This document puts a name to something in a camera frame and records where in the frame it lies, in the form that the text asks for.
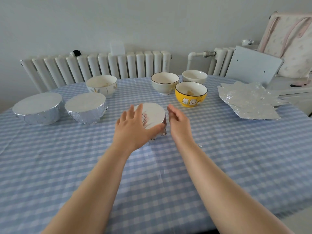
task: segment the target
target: person's right arm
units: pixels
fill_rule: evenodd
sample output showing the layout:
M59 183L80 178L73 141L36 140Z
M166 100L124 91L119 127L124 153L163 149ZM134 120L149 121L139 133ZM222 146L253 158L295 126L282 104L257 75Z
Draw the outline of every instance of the person's right arm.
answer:
M194 142L189 119L168 106L171 136L221 234L293 233L228 177Z

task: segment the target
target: person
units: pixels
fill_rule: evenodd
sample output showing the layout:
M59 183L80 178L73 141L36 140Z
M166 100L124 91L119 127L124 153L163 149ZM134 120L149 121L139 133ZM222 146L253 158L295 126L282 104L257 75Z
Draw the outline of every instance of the person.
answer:
M102 233L105 230L128 157L164 128L164 124L158 124L146 130L142 125L142 108L140 104L134 111L131 105L121 114L111 146L47 225L44 234ZM168 112L171 136L220 233L293 233L198 147L184 113L172 105L168 105Z

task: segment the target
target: person's left hand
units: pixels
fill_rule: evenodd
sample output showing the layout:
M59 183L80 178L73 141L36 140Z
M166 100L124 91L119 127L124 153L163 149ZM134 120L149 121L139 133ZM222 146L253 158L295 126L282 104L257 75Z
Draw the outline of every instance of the person's left hand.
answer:
M140 104L134 111L134 106L123 112L115 125L113 145L123 147L124 150L132 153L141 148L150 139L154 138L165 127L160 123L151 129L146 130L142 123L143 104Z

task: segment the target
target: pipe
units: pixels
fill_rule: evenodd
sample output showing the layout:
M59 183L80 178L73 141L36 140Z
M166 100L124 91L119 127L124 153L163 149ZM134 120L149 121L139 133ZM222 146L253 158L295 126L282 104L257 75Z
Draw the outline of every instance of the pipe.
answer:
M209 51L204 51L204 52L190 52L188 55L188 65L186 67L186 70L189 70L191 67L191 62L193 57L195 56L202 56L202 57L209 57L209 56L215 56L216 52L209 52Z

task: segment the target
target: table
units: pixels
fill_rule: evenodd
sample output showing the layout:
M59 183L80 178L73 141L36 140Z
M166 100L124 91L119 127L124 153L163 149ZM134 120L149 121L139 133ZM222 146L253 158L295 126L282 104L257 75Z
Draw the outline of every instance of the table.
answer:
M218 96L234 80L209 76L204 103L186 108L160 95L149 78L123 79L95 125L64 114L48 126L30 126L0 114L0 227L2 233L39 233L70 198L111 144L114 125L130 104L172 103L191 121L195 141L232 179L276 215L311 205L312 121L292 105L278 121L240 119ZM54 92L64 101L87 92L85 83ZM107 233L194 233L213 229L203 203L168 135L129 157Z

